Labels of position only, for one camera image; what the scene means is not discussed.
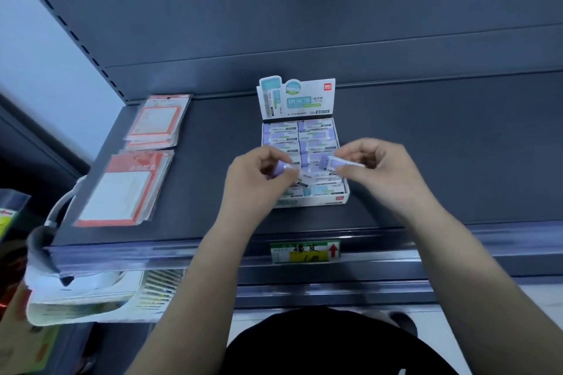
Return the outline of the rows of boxed purple erasers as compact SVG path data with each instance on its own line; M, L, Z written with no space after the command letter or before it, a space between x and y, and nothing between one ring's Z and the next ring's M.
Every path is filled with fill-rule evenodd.
M309 207L346 203L346 180L321 164L340 147L332 117L262 125L262 144L283 151L299 178L283 193L276 207Z

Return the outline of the dark grey metal shelf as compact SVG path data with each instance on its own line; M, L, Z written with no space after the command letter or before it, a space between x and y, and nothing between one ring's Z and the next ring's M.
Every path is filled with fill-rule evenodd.
M216 219L229 164L261 142L256 94L197 96L150 220L76 228L136 112L120 112L50 247L63 276L186 267ZM341 143L403 144L440 203L520 285L563 286L563 71L338 87L334 118ZM340 258L272 262L271 243L301 241L341 241ZM272 211L247 247L235 306L434 300L410 237L352 183L343 205Z

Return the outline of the purple and white eraser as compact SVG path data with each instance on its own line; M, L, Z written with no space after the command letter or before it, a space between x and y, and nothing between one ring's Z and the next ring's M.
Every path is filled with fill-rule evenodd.
M343 158L336 157L332 154L323 154L319 161L319 169L331 173L335 173L339 166L358 166L365 167L361 163L356 163Z

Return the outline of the colourful packaged goods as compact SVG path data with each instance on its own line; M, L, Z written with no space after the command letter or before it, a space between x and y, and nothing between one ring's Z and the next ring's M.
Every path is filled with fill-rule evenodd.
M29 194L0 187L0 321L22 277L18 249L23 245L12 231L30 198Z

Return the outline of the person's right forearm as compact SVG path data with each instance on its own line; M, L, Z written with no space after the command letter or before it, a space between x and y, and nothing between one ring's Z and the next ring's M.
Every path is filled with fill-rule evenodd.
M393 209L474 375L563 375L563 330L431 198Z

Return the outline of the person's left hand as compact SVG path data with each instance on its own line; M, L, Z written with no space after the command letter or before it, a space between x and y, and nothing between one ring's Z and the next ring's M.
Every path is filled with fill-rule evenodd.
M298 180L297 168L270 179L274 166L258 165L258 148L236 157L229 166L217 224L253 232Z

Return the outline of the stack of paper booklets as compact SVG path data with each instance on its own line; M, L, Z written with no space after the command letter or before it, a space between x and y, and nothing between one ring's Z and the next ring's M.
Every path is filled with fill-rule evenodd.
M35 326L76 323L156 323L185 274L184 269L100 272L68 286L28 270L27 320Z

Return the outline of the white eraser display box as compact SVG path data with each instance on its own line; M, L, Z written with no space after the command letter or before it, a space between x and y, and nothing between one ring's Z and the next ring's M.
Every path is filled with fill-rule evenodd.
M335 79L312 81L290 79L284 81L280 76L265 77L259 80L259 84L257 86L257 96L261 109L262 125L264 123L283 121L315 120L318 118L328 117L333 118ZM343 204L322 206L339 206Z

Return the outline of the slotted metal shelf upright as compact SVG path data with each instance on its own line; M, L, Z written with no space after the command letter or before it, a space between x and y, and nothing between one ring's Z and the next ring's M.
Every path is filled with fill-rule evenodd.
M112 80L111 76L107 72L107 68L102 66L96 57L92 54L92 52L87 48L87 45L84 44L84 41L78 37L78 35L74 32L73 27L69 25L69 23L60 16L60 13L57 9L53 6L50 0L38 0L42 6L46 8L49 12L49 15L53 17L56 23L59 25L60 29L64 31L64 33L71 39L74 46L88 59L88 62L91 66L93 66L96 72L99 74L100 77L109 85L112 92L116 94L119 100L125 105L129 106L133 103L128 101L127 98L124 96L123 92L120 90L119 86Z

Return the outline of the person's left forearm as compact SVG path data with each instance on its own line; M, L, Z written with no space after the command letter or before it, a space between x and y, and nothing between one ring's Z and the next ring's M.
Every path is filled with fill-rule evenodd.
M243 254L265 214L220 212L125 375L217 375Z

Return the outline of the small orange sticky note packs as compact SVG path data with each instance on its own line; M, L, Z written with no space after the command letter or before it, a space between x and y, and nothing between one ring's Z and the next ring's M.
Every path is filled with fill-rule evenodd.
M174 148L192 98L192 94L149 96L124 137L123 151Z

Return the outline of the green and white price label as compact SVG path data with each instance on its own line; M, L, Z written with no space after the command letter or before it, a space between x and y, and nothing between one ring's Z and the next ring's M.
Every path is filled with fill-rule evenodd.
M341 255L341 241L301 241L270 244L274 264L317 264L336 261Z

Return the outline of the large orange sticky note packs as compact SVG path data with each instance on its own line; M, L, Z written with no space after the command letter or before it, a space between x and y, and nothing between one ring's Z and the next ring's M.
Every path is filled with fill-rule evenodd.
M135 226L149 220L173 157L174 149L113 155L74 226Z

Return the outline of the person's black shirt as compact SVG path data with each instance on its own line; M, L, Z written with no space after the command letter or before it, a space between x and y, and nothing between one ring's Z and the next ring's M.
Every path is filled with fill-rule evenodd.
M385 314L325 306L274 314L227 346L220 375L459 375Z

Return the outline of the person's right hand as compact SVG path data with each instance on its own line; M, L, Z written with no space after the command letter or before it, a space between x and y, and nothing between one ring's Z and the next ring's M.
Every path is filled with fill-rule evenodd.
M355 141L374 141L374 160L356 162L365 167L339 166L340 176L361 184L402 222L421 222L442 211L402 144L371 137Z

